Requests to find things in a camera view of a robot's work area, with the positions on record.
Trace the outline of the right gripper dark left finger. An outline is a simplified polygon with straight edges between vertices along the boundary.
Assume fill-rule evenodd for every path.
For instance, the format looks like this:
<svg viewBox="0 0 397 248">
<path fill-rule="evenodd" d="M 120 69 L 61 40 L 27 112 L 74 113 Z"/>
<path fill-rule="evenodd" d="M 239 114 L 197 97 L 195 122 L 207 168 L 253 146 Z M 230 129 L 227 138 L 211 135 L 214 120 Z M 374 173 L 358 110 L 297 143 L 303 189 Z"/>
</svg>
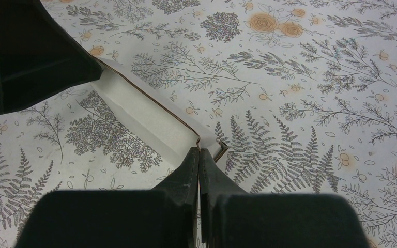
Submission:
<svg viewBox="0 0 397 248">
<path fill-rule="evenodd" d="M 55 191 L 30 214 L 17 247 L 195 247 L 199 150 L 150 190 Z"/>
</svg>

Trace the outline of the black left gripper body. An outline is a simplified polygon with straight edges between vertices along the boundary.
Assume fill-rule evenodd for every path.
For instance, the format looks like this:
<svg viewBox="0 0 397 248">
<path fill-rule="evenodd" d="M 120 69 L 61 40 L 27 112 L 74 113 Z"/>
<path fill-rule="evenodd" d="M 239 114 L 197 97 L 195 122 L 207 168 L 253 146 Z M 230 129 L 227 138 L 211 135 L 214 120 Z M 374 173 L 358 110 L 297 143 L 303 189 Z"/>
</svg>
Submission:
<svg viewBox="0 0 397 248">
<path fill-rule="evenodd" d="M 0 1 L 0 115 L 96 81 L 102 67 L 41 1 Z"/>
</svg>

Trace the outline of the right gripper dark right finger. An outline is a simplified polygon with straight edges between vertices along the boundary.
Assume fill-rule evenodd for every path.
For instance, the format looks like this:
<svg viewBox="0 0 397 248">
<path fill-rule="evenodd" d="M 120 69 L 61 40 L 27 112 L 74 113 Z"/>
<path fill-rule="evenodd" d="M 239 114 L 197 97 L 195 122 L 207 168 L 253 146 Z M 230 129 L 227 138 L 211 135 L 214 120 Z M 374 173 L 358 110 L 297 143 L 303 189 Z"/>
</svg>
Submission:
<svg viewBox="0 0 397 248">
<path fill-rule="evenodd" d="M 333 194 L 250 194 L 216 165 L 198 164 L 202 242 L 207 247 L 368 247 L 354 209 Z"/>
</svg>

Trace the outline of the white cardboard paper box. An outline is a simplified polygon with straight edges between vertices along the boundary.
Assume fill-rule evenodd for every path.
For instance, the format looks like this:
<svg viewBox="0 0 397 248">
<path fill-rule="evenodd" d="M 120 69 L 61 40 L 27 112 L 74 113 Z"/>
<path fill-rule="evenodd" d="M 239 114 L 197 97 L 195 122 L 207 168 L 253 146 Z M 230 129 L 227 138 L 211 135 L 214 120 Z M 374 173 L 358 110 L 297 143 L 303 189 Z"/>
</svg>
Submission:
<svg viewBox="0 0 397 248">
<path fill-rule="evenodd" d="M 198 148 L 224 165 L 226 142 L 136 76 L 127 77 L 118 62 L 96 63 L 93 90 L 78 102 L 86 114 L 71 122 L 66 135 L 76 154 L 102 149 L 116 167 L 138 165 L 146 173 L 162 163 L 178 166 L 190 148 Z"/>
</svg>

